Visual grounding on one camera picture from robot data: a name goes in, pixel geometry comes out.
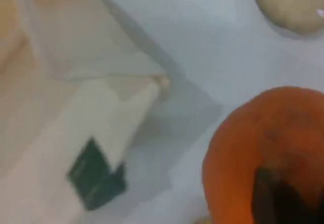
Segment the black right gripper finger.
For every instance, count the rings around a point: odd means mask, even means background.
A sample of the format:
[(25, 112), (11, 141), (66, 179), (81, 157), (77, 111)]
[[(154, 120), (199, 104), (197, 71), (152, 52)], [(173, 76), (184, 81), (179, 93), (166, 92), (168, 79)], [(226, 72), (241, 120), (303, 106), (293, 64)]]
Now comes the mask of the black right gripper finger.
[(269, 169), (257, 168), (252, 193), (253, 223), (316, 223), (316, 212), (310, 210), (297, 191)]

